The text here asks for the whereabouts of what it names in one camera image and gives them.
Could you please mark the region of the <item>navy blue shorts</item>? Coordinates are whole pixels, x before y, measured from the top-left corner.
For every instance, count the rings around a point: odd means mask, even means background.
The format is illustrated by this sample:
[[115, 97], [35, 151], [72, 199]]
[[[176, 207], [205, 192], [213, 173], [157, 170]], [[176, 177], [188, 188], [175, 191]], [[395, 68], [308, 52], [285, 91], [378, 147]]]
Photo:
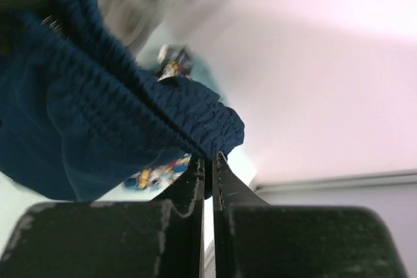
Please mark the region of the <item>navy blue shorts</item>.
[[1, 0], [1, 172], [15, 183], [93, 201], [147, 167], [243, 141], [215, 92], [138, 66], [97, 0]]

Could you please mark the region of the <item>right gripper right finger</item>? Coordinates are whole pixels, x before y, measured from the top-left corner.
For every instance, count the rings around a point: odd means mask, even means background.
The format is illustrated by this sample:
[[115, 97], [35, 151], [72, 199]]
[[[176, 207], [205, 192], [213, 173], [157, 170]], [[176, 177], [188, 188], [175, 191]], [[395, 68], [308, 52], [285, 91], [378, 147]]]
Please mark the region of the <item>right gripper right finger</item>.
[[212, 162], [217, 277], [405, 277], [388, 228], [357, 206], [277, 206]]

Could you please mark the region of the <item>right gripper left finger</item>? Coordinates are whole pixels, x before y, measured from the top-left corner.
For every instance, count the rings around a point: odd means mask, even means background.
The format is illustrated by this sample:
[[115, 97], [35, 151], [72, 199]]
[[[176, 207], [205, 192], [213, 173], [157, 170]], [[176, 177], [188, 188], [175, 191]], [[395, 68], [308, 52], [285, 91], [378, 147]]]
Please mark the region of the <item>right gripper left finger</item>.
[[2, 277], [202, 277], [205, 162], [148, 202], [43, 202], [18, 220]]

